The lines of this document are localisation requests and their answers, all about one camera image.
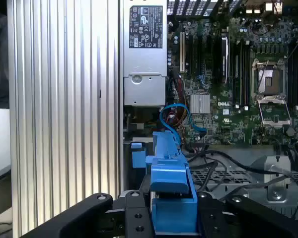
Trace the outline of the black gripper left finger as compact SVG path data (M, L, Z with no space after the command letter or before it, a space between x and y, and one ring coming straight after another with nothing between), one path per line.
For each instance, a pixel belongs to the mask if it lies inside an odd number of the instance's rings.
M144 195L130 191L114 200L96 193L24 234L25 238L152 238Z

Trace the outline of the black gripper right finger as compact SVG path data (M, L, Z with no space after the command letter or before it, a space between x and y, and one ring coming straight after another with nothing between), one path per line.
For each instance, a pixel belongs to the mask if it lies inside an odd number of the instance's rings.
M298 221L241 195L220 202L201 192L197 228L203 238L298 238Z

